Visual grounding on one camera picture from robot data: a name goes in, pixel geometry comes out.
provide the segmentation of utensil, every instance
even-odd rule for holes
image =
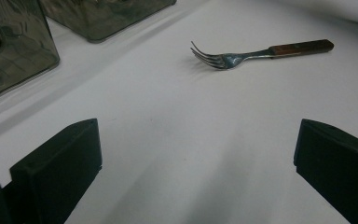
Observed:
[[[250,53],[225,53],[225,54],[207,54],[202,52],[191,41],[194,49],[191,48],[194,55],[203,63],[210,65],[218,70],[228,70],[235,68],[240,63],[248,59],[255,58],[281,58],[288,56],[299,56],[306,54],[323,53],[333,49],[334,44],[327,39],[302,42],[296,44],[272,46]]]

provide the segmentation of fork handle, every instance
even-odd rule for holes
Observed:
[[[332,50],[334,44],[329,40],[315,40],[309,42],[302,42],[296,44],[272,46],[268,49],[271,50],[272,56],[284,57],[284,56],[296,56],[306,55],[314,53],[324,53]]]

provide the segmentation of fork tine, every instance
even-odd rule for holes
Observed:
[[[224,64],[216,64],[216,63],[210,63],[208,61],[206,61],[204,58],[200,57],[198,54],[194,53],[194,55],[200,59],[203,63],[206,63],[208,65],[210,65],[211,67],[217,68],[217,69],[225,69],[225,65]]]
[[[202,52],[199,48],[197,48],[197,46],[194,44],[193,41],[191,41],[191,44],[194,46],[194,48],[195,48],[200,54],[204,55],[205,57],[207,57],[207,58],[209,58],[209,57],[210,57],[210,58],[219,58],[218,55],[207,54],[207,53]]]
[[[221,58],[216,58],[216,59],[210,59],[210,58],[205,58],[202,54],[198,53],[196,50],[192,49],[194,54],[196,54],[197,56],[201,57],[204,61],[207,61],[209,63],[213,63],[216,65],[224,65],[225,63],[221,60]]]

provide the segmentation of white tabletop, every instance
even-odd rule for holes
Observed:
[[[103,169],[66,223],[348,223],[296,173],[302,119],[358,137],[358,0],[179,0],[101,44],[48,21],[60,65],[0,97],[0,183],[97,118]],[[218,72],[210,52],[329,39]]]

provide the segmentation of fork with wooden handle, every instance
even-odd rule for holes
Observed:
[[[225,53],[207,54],[199,50],[191,41],[194,48],[191,48],[194,55],[203,63],[210,65],[218,70],[228,70],[235,68],[240,63],[248,59],[255,58],[280,58],[288,56],[299,56],[306,54],[324,53],[333,49],[334,44],[329,40],[315,40],[296,44],[272,46],[268,49],[250,53]]]

